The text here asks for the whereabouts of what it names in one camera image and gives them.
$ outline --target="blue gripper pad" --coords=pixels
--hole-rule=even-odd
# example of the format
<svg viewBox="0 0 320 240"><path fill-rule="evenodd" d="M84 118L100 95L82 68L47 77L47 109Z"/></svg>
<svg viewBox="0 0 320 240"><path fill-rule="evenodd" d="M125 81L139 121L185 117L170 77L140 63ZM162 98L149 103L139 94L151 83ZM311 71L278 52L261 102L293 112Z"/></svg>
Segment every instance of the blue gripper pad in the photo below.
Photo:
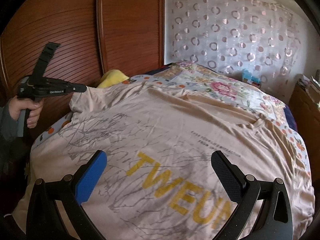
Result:
<svg viewBox="0 0 320 240"><path fill-rule="evenodd" d="M97 157L93 160L76 184L75 199L79 205L88 201L106 166L107 154L100 150Z"/></svg>

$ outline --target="yellow cloth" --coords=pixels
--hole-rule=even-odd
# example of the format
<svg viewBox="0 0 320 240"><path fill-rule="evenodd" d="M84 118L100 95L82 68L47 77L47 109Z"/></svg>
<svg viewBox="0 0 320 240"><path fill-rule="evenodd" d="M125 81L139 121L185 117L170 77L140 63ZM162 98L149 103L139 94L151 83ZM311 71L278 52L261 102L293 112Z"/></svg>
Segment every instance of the yellow cloth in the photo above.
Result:
<svg viewBox="0 0 320 240"><path fill-rule="evenodd" d="M100 80L100 85L98 85L98 88L111 87L111 86L113 86L115 84L119 84L127 79L129 79L129 77L127 77L125 74L123 74L120 70L112 69L103 75L103 77Z"/></svg>

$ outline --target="hand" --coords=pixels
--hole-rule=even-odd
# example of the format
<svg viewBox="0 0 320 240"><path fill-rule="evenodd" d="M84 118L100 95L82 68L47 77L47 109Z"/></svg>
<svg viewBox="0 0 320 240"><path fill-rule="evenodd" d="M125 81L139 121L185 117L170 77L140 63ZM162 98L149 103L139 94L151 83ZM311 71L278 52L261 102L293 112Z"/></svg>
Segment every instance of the hand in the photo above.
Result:
<svg viewBox="0 0 320 240"><path fill-rule="evenodd" d="M17 121L19 119L20 111L23 109L30 109L30 115L27 120L28 128L34 128L40 117L44 100L36 103L29 98L18 99L17 96L12 98L9 102L9 113L12 119Z"/></svg>

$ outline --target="wooden cabinet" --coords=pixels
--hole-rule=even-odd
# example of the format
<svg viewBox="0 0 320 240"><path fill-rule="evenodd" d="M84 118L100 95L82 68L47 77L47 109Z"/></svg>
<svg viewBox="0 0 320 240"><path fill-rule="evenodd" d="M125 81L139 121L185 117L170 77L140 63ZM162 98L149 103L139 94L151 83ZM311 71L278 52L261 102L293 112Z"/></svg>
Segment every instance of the wooden cabinet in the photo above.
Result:
<svg viewBox="0 0 320 240"><path fill-rule="evenodd" d="M163 65L164 0L97 0L97 9L105 72L131 77Z"/></svg>
<svg viewBox="0 0 320 240"><path fill-rule="evenodd" d="M292 93L289 108L307 147L312 181L316 181L320 179L320 110L298 84Z"/></svg>
<svg viewBox="0 0 320 240"><path fill-rule="evenodd" d="M16 93L15 84L31 74L49 42L57 49L45 76L94 86L102 76L96 35L95 0L26 0L0 37L0 79L6 99ZM37 137L70 111L71 95L47 98L36 128Z"/></svg>

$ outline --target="black handle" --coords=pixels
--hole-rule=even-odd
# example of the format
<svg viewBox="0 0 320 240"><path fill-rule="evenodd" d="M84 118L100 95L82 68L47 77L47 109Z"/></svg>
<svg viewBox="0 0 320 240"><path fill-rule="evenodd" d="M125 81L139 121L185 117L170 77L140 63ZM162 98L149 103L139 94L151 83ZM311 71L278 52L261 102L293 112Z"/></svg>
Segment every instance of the black handle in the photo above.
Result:
<svg viewBox="0 0 320 240"><path fill-rule="evenodd" d="M34 102L38 103L41 101L41 98L29 97ZM30 116L30 109L24 109L20 111L20 116L18 119L18 137L26 137L29 136L29 129L27 120Z"/></svg>

